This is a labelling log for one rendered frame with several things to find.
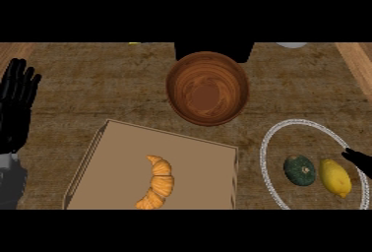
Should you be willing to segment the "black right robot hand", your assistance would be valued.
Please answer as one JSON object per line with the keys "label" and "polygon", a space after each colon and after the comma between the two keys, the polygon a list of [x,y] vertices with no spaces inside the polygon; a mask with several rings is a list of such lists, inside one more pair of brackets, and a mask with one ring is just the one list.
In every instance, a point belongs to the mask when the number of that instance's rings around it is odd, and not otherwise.
{"label": "black right robot hand", "polygon": [[365,175],[372,179],[372,157],[350,148],[344,149],[341,155],[357,166]]}

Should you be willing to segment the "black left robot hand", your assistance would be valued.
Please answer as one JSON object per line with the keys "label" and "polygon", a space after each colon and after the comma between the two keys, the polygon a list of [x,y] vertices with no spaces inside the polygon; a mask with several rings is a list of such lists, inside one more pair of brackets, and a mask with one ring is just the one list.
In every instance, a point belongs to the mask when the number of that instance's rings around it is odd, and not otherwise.
{"label": "black left robot hand", "polygon": [[25,146],[42,78],[25,59],[11,60],[0,80],[0,154]]}

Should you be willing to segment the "yellow lemon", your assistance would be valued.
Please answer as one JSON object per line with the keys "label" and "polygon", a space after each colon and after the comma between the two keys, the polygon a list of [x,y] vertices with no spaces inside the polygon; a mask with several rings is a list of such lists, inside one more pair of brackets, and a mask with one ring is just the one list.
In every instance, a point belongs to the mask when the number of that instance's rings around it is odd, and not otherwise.
{"label": "yellow lemon", "polygon": [[332,159],[322,159],[319,174],[325,189],[340,198],[346,198],[352,191],[352,181],[343,166]]}

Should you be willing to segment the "brown wooden bowl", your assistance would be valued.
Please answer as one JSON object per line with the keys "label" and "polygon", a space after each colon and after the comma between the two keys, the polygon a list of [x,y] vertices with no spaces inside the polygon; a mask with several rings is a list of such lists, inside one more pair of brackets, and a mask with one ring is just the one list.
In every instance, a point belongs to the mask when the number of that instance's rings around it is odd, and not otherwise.
{"label": "brown wooden bowl", "polygon": [[185,56],[166,79],[170,105],[201,126],[219,126],[241,114],[248,102],[248,78],[235,61],[217,52]]}

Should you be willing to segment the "dark green squash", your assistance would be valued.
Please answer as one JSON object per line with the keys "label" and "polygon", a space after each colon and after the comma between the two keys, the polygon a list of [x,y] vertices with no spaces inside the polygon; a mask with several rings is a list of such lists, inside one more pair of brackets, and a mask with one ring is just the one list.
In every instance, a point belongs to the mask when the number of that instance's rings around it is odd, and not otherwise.
{"label": "dark green squash", "polygon": [[316,181],[316,169],[312,161],[301,155],[291,155],[284,162],[284,171],[290,181],[298,186],[310,186]]}

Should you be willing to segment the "tan wooden cutting board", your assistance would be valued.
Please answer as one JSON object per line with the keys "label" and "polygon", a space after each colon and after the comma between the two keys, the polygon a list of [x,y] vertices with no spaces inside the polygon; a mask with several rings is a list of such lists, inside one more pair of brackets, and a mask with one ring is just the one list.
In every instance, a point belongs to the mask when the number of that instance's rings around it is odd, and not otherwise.
{"label": "tan wooden cutting board", "polygon": [[235,207],[238,148],[109,120],[64,196],[67,210]]}

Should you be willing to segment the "golden croissant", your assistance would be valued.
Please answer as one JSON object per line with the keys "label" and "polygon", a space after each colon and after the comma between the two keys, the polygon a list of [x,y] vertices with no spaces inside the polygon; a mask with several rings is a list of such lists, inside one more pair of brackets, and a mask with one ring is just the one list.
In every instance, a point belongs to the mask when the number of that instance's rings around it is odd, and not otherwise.
{"label": "golden croissant", "polygon": [[149,188],[136,203],[136,208],[140,210],[154,210],[163,207],[166,198],[171,195],[174,177],[170,162],[160,156],[148,156],[146,158],[151,162]]}

